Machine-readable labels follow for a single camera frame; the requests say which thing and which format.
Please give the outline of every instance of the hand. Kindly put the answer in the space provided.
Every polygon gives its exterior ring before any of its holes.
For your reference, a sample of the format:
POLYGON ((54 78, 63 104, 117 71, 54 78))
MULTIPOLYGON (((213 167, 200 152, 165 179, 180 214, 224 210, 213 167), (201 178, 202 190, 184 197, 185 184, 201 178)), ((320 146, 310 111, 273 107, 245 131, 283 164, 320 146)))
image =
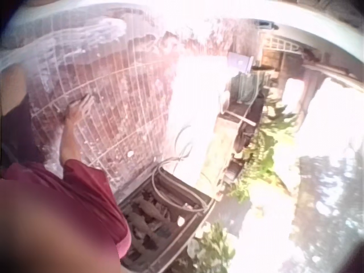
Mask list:
POLYGON ((76 124, 91 111, 94 97, 87 94, 84 98, 68 105, 65 115, 65 123, 76 124))

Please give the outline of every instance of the grill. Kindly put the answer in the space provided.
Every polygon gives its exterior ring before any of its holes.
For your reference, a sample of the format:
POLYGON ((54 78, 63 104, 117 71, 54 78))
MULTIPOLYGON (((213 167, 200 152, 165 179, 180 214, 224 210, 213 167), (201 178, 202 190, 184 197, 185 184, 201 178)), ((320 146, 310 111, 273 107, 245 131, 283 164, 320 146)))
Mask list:
POLYGON ((151 174, 119 205, 132 235, 131 247, 121 263, 133 272, 163 272, 185 248, 215 205, 209 196, 162 168, 155 173, 154 182, 164 198, 154 190, 151 174), (207 204, 205 209, 196 195, 207 204), (186 211, 172 206, 165 199, 185 209, 200 211, 186 211))

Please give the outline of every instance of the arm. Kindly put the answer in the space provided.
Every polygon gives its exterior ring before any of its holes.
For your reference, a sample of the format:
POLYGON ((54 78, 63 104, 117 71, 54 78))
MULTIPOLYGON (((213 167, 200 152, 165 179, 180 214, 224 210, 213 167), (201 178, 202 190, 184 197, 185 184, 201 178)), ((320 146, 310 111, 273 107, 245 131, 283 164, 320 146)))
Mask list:
POLYGON ((75 101, 68 106, 59 153, 62 166, 68 159, 81 161, 80 149, 75 138, 75 125, 85 115, 89 114, 93 102, 93 97, 86 95, 83 99, 75 101))

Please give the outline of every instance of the person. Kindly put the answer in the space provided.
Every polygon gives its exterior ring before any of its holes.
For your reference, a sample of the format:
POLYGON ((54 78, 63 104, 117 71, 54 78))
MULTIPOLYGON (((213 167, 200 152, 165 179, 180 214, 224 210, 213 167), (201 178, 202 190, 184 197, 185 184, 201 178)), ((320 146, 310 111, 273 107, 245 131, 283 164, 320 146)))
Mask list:
MULTIPOLYGON (((12 180, 13 183, 21 182, 22 186, 20 187, 27 189, 24 191, 24 195, 32 192, 31 188, 28 190, 30 185, 32 187, 47 188, 51 192, 56 192, 58 195, 65 196, 74 202, 74 205, 70 205, 68 212, 66 212, 66 214, 72 214, 69 218, 72 218, 73 222, 63 221, 67 217, 62 217, 61 214, 58 217, 55 213, 56 209, 50 209, 53 198, 47 198, 48 194, 43 195, 45 198, 42 197, 40 203, 37 198, 32 198, 32 201, 29 202, 20 202, 22 204, 17 204, 17 206, 26 209, 27 213, 22 213, 23 210, 18 213, 17 210, 16 218, 22 220, 19 220, 20 222, 16 226, 27 227, 25 238, 38 238, 37 242, 34 242, 37 244, 37 249, 48 249, 49 242, 53 242, 52 249, 58 250, 58 252, 55 251, 53 256, 60 257, 63 255, 65 259, 68 257, 72 260, 75 255, 71 259, 71 255, 66 255, 66 253, 77 253, 77 255, 82 253, 89 263, 85 267, 87 270, 84 272, 108 272, 104 268, 102 271, 97 271, 96 268, 98 267, 94 261, 102 256, 102 250, 97 250, 97 247, 93 248, 93 250, 92 247, 87 247, 92 244, 83 236, 83 234, 88 233, 84 231, 88 231, 100 224, 101 229, 98 229, 98 231, 105 231, 116 245, 118 272, 120 272, 119 258, 126 254, 131 244, 127 221, 114 199, 105 173, 102 170, 88 167, 81 162, 80 150, 74 135, 75 125, 91 111, 94 103, 93 96, 87 95, 83 99, 71 103, 65 113, 60 145, 60 164, 63 166, 63 178, 61 179, 46 170, 44 156, 36 146, 35 139, 32 136, 30 103, 26 92, 26 75, 21 65, 12 65, 1 73, 0 91, 1 174, 4 179, 2 183, 5 180, 12 180), (76 203, 82 208, 73 211, 73 208, 77 206, 76 203), (83 219, 82 215, 87 213, 97 219, 98 224, 86 225, 87 221, 83 219), (33 214, 35 218, 41 220, 31 221, 30 215, 33 214), (72 226, 71 223, 76 223, 79 227, 82 226, 84 230, 73 228, 75 226, 72 226), (40 241, 43 241, 44 246, 40 246, 40 241)), ((59 206, 59 208, 66 207, 67 204, 59 206)), ((20 233, 17 233, 15 237, 22 238, 20 233)), ((72 260, 69 264, 75 264, 75 261, 72 260)), ((80 265, 78 265, 77 271, 83 272, 83 270, 80 270, 80 265)), ((74 271, 68 268, 65 272, 74 271)))

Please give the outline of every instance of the cable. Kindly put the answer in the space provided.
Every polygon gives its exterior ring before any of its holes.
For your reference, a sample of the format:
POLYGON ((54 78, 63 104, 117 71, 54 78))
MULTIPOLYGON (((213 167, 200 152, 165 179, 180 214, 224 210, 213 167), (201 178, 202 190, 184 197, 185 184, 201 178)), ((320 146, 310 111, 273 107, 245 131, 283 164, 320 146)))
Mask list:
MULTIPOLYGON (((178 135, 177 135, 177 137, 176 137, 176 140, 175 140, 175 150, 176 150, 176 146, 177 146, 177 141, 178 141, 178 139, 179 139, 179 137, 180 137, 180 135, 181 135, 181 133, 184 131, 184 130, 186 130, 187 128, 190 128, 191 126, 190 125, 186 125, 186 126, 184 126, 182 129, 181 129, 181 131, 178 133, 178 135)), ((160 197, 160 198, 162 198, 165 202, 167 202, 168 204, 170 204, 171 206, 174 206, 175 208, 178 208, 178 209, 181 209, 181 210, 184 210, 184 211, 187 211, 187 212, 203 212, 203 211, 205 211, 207 208, 208 208, 208 205, 206 204, 206 202, 200 197, 200 196, 198 196, 197 194, 195 194, 194 192, 192 192, 191 190, 189 190, 188 188, 186 188, 186 187, 184 187, 184 186, 182 186, 182 185, 180 185, 179 183, 177 183, 177 182, 175 182, 175 181, 173 181, 172 179, 170 179, 167 175, 165 175, 162 171, 161 171, 161 167, 162 166, 164 166, 164 165, 166 165, 166 164, 168 164, 168 163, 171 163, 171 162, 176 162, 176 166, 174 167, 174 169, 173 169, 173 172, 174 172, 174 170, 176 169, 176 167, 177 167, 177 165, 178 165, 178 163, 179 162, 181 162, 182 160, 184 160, 184 159, 186 159, 188 156, 189 156, 189 154, 191 153, 191 150, 192 150, 192 141, 191 142, 188 142, 185 146, 184 146, 184 148, 181 150, 181 153, 180 153, 180 156, 179 157, 170 157, 170 158, 167 158, 167 159, 165 159, 164 161, 162 161, 162 162, 160 162, 156 167, 155 167, 155 169, 153 170, 153 172, 152 172, 152 186, 153 186, 153 189, 154 189, 154 191, 155 191, 155 193, 160 197), (184 155, 184 153, 185 153, 185 151, 186 151, 186 149, 188 148, 188 147, 191 147, 191 149, 188 151, 188 153, 187 154, 185 154, 184 155), (155 185, 155 179, 154 179, 154 177, 155 177, 155 174, 156 173, 159 173, 159 175, 160 176, 162 176, 164 179, 166 179, 168 182, 170 182, 170 183, 172 183, 173 185, 175 185, 175 186, 177 186, 177 187, 179 187, 180 189, 182 189, 182 190, 184 190, 184 191, 186 191, 186 192, 188 192, 190 195, 192 195, 194 198, 196 198, 199 202, 200 202, 200 204, 201 204, 201 206, 202 206, 202 208, 201 209, 189 209, 189 208, 186 208, 186 207, 184 207, 184 206, 180 206, 180 205, 177 205, 177 204, 175 204, 175 203, 173 203, 171 200, 169 200, 169 199, 167 199, 167 198, 165 198, 164 197, 164 195, 163 194, 161 194, 160 193, 160 191, 157 189, 157 187, 156 187, 156 185, 155 185)))

